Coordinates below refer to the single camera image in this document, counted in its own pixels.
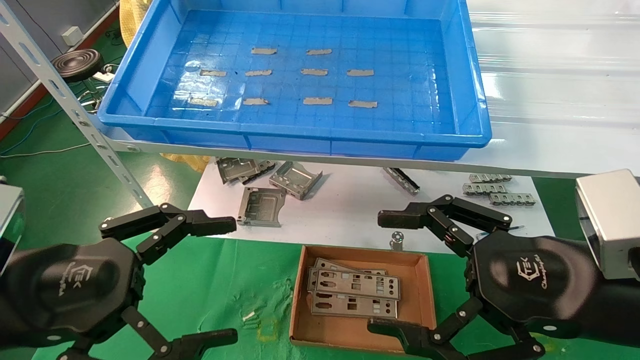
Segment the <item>blue crate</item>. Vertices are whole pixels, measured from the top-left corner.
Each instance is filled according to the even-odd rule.
[[[155,0],[98,116],[142,141],[334,156],[452,161],[491,138],[464,0]]]

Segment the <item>metal connector strip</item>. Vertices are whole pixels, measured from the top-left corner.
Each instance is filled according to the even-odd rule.
[[[415,195],[420,192],[420,187],[415,183],[407,174],[404,173],[399,168],[394,167],[383,167],[382,168],[389,176],[398,183],[398,185],[402,186],[406,192],[411,195]]]
[[[462,192],[465,195],[489,195],[491,193],[508,193],[507,188],[501,184],[463,184]]]
[[[493,193],[489,195],[491,205],[534,206],[536,199],[530,193]]]
[[[511,181],[512,177],[509,175],[498,175],[498,174],[471,174],[469,175],[469,181],[472,183],[484,183],[484,184],[495,184],[495,183],[506,183],[507,181]]]

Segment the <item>white table surface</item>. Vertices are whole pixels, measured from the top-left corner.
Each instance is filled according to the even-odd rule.
[[[282,227],[238,226],[226,238],[307,243],[389,249],[394,229],[378,227],[376,215],[383,209],[404,209],[411,201],[428,202],[451,194],[495,208],[513,217],[513,225],[524,225],[512,231],[519,236],[553,235],[544,207],[530,177],[516,176],[507,183],[510,192],[531,193],[538,200],[533,207],[493,207],[486,197],[462,195],[462,184],[468,174],[428,170],[406,170],[420,185],[420,193],[412,197],[378,167],[303,163],[313,173],[324,176],[304,201],[287,196],[278,217]],[[272,188],[265,175],[249,186]],[[222,185],[217,166],[211,162],[202,174],[189,209],[203,209],[210,217],[236,217],[245,186],[241,183]],[[479,230],[463,225],[471,236]],[[404,250],[421,252],[451,251],[428,230],[400,230],[404,233]]]

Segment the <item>brown cardboard tray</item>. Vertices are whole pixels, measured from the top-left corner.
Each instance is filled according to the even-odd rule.
[[[384,268],[400,277],[398,320],[436,326],[429,261],[423,254],[348,247],[303,246],[293,294],[289,338],[294,345],[350,348],[402,354],[400,342],[371,334],[365,318],[311,315],[307,268],[323,258],[352,268]]]

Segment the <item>blue cable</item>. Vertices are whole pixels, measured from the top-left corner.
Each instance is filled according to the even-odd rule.
[[[53,98],[51,98],[51,101],[50,101],[47,105],[43,105],[43,106],[39,107],[38,109],[43,108],[44,106],[48,106],[48,105],[50,105],[52,102],[53,102]],[[33,113],[34,111],[36,111],[36,110],[38,110],[38,109],[31,110],[27,115],[25,115],[25,117],[29,116],[31,113]],[[56,112],[55,112],[55,113],[53,113],[53,114],[46,115],[46,116],[41,117],[40,119],[36,120],[36,121],[33,123],[33,125],[31,126],[31,129],[29,130],[29,132],[27,133],[27,135],[25,135],[25,136],[24,136],[24,138],[22,138],[22,140],[20,140],[19,142],[17,142],[17,143],[16,143],[16,144],[14,144],[13,146],[11,146],[9,149],[7,149],[7,150],[3,150],[2,152],[0,152],[0,155],[5,155],[7,152],[10,152],[11,150],[15,149],[16,147],[18,147],[19,145],[21,145],[22,143],[24,143],[24,142],[27,140],[27,138],[29,137],[29,135],[31,135],[31,134],[32,134],[33,130],[36,128],[36,126],[38,125],[38,123],[40,123],[41,121],[43,121],[43,120],[44,120],[44,119],[46,119],[46,118],[56,116],[57,114],[59,114],[59,113],[61,113],[61,112],[62,112],[62,109],[60,109],[60,110],[56,111]]]
[[[22,144],[23,142],[25,142],[27,140],[27,138],[29,137],[29,135],[31,135],[31,133],[33,132],[33,130],[36,128],[36,126],[38,125],[39,122],[43,121],[46,118],[49,117],[53,117],[56,116],[57,114],[61,113],[62,109],[56,111],[53,114],[44,116],[39,118],[38,120],[36,120],[36,122],[33,123],[33,125],[31,126],[31,129],[29,130],[29,132],[27,133],[27,135],[24,136],[24,138],[22,138],[22,140],[20,140],[19,142],[17,142],[14,146],[11,146],[9,149],[4,150],[3,152],[0,152],[0,155],[5,155],[7,152],[10,152],[11,150],[15,149],[16,147],[18,147],[20,144]]]

